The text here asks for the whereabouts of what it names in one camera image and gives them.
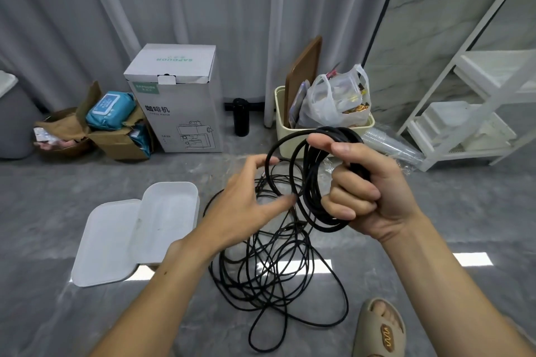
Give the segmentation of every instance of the beige storage bin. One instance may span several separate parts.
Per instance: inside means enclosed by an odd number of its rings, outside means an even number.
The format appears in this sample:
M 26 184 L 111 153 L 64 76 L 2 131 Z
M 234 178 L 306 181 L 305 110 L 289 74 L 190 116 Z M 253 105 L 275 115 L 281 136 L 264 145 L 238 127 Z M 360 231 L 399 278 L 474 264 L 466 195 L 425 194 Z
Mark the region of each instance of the beige storage bin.
M 296 131 L 301 130 L 312 130 L 312 129 L 289 129 L 288 127 L 285 127 L 283 125 L 283 114 L 281 110 L 285 107 L 285 86 L 278 86 L 275 90 L 276 94 L 276 130 L 277 130 L 277 138 L 281 140 L 283 137 L 288 136 L 289 134 L 292 134 Z M 372 114 L 369 115 L 368 121 L 365 126 L 360 127 L 352 127 L 352 130 L 354 130 L 357 134 L 363 135 L 366 133 L 366 131 L 374 126 L 374 117 Z M 279 147 L 279 151 L 281 152 L 281 155 L 285 158 L 292 157 L 292 153 L 303 140 L 305 140 L 307 136 L 298 136 L 290 139 L 289 141 L 281 144 Z M 300 150 L 297 158 L 303 158 L 303 149 Z

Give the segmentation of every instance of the fingernail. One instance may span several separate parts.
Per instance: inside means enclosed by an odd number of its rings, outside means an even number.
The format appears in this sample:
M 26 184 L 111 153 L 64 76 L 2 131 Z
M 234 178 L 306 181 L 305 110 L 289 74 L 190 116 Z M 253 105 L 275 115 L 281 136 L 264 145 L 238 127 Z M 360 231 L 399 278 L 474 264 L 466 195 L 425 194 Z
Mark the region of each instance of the fingernail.
M 355 212 L 351 209 L 343 209 L 341 211 L 341 219 L 343 220 L 354 220 L 355 219 Z
M 350 151 L 350 144 L 348 143 L 333 143 L 331 149 L 340 153 Z

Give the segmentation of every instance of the curtain fold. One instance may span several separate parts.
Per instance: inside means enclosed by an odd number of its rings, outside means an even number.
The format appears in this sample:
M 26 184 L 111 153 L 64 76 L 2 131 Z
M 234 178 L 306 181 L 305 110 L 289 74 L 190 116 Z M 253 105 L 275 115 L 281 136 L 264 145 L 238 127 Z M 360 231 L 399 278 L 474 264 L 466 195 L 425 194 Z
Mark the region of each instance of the curtain fold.
M 128 90 L 123 71 L 148 42 L 215 44 L 224 97 L 266 102 L 301 50 L 324 37 L 320 71 L 359 62 L 385 0 L 0 0 L 0 68 L 50 110 L 90 81 Z

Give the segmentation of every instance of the slipper logo patch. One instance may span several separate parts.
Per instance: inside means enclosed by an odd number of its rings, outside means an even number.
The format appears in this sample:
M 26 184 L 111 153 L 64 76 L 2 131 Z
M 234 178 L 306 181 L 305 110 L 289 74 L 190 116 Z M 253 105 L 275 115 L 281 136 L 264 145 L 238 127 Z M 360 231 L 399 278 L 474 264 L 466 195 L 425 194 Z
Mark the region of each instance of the slipper logo patch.
M 380 329 L 382 331 L 383 347 L 389 352 L 394 351 L 394 337 L 392 329 L 386 324 L 382 324 Z

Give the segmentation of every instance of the brown basket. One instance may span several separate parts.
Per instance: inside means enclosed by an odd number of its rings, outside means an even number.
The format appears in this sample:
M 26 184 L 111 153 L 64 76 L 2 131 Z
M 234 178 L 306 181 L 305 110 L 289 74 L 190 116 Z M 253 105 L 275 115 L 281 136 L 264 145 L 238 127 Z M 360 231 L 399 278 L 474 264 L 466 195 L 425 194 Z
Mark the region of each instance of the brown basket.
M 63 119 L 67 117 L 67 115 L 76 112 L 75 107 L 69 107 L 67 109 L 59 110 L 57 112 L 51 113 L 48 117 L 46 117 L 43 121 L 45 122 L 53 122 L 60 119 Z M 95 145 L 89 138 L 84 138 L 80 142 L 67 147 L 67 148 L 61 148 L 57 150 L 42 150 L 39 147 L 36 147 L 37 151 L 41 155 L 47 158 L 77 158 L 84 155 L 86 152 L 89 152 L 95 148 Z

